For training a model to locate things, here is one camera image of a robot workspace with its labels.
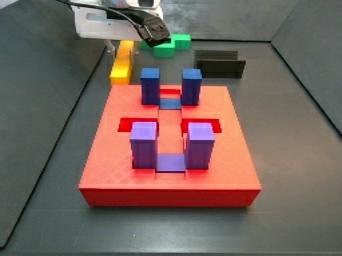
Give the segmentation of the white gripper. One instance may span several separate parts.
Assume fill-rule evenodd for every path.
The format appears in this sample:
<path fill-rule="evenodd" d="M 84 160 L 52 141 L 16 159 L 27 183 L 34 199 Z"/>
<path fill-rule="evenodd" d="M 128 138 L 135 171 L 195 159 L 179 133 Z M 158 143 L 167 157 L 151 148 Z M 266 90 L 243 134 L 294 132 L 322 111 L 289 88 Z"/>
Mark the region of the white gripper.
<path fill-rule="evenodd" d="M 163 20 L 160 0 L 70 0 L 76 32 L 83 38 L 143 41 L 136 11 Z"/>

